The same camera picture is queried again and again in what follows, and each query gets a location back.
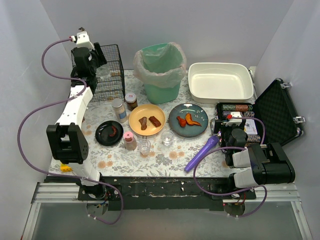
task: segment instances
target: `spice jar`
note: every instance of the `spice jar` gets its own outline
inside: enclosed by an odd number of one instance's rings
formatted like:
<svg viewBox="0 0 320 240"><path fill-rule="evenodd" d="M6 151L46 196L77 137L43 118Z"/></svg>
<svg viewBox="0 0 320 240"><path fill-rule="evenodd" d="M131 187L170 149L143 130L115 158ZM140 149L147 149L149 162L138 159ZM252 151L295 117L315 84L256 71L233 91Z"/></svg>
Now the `spice jar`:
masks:
<svg viewBox="0 0 320 240"><path fill-rule="evenodd" d="M137 96L133 92L127 93L124 99L129 111L138 107Z"/></svg>
<svg viewBox="0 0 320 240"><path fill-rule="evenodd" d="M127 121L128 116L123 101L120 98L116 98L112 101L111 105L118 121L120 123Z"/></svg>
<svg viewBox="0 0 320 240"><path fill-rule="evenodd" d="M137 141L134 137L134 134L130 131L127 131L123 134L124 138L124 148L127 150L135 150L137 148Z"/></svg>

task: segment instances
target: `white cap jar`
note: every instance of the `white cap jar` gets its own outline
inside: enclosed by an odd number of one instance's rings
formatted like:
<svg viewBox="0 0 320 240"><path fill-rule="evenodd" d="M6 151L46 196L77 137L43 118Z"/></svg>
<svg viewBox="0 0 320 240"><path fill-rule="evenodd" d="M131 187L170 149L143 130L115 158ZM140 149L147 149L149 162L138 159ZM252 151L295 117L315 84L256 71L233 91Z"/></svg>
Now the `white cap jar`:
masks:
<svg viewBox="0 0 320 240"><path fill-rule="evenodd" d="M115 112L116 118L120 123L124 123L128 120L126 109L123 101L120 98L116 98L111 103L113 110Z"/></svg>
<svg viewBox="0 0 320 240"><path fill-rule="evenodd" d="M138 107L137 96L133 92L127 93L124 99L129 111L132 111L133 109Z"/></svg>

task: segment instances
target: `yellow object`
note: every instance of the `yellow object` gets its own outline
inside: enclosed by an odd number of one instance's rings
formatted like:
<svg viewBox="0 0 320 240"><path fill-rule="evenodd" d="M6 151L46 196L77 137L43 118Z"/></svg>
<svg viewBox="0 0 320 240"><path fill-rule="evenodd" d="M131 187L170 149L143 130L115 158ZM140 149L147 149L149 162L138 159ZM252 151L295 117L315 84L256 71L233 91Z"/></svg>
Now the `yellow object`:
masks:
<svg viewBox="0 0 320 240"><path fill-rule="evenodd" d="M149 118L155 116L159 120L161 126L155 127ZM139 119L146 117L146 130L141 130ZM164 111L156 105L144 104L136 107L129 116L130 128L141 136L151 136L161 131L165 126L166 116Z"/></svg>
<svg viewBox="0 0 320 240"><path fill-rule="evenodd" d="M60 166L60 170L61 170L61 172L64 172L64 173L72 172L72 168L71 167L69 167L66 164L62 164L62 163L61 163L61 166Z"/></svg>

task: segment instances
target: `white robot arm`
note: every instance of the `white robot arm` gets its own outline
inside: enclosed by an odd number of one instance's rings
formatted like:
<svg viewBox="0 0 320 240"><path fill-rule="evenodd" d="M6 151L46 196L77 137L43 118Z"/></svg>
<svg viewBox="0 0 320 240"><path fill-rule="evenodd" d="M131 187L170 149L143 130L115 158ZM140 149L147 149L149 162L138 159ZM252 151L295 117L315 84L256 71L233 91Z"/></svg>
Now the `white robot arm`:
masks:
<svg viewBox="0 0 320 240"><path fill-rule="evenodd" d="M77 176L83 177L81 185L86 193L100 199L105 192L103 186L86 180L88 178L99 181L101 174L91 163L88 142L81 131L81 125L97 85L96 69L105 64L106 59L100 45L92 44L86 31L81 31L71 38L76 43L76 48L72 50L75 62L72 72L85 80L88 87L80 96L67 102L61 117L55 125L47 127L46 133L53 158L67 164ZM73 81L69 97L75 96L83 88L81 82Z"/></svg>

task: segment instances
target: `black wire basket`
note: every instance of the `black wire basket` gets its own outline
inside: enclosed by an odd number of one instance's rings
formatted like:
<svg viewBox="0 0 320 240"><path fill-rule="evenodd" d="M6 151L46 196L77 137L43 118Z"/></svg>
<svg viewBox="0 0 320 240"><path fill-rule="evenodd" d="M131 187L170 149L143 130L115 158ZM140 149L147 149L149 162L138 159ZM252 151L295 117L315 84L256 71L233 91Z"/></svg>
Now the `black wire basket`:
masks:
<svg viewBox="0 0 320 240"><path fill-rule="evenodd" d="M110 77L102 79L97 76L97 85L91 102L123 99L126 95L125 73L117 44L100 46L110 71Z"/></svg>

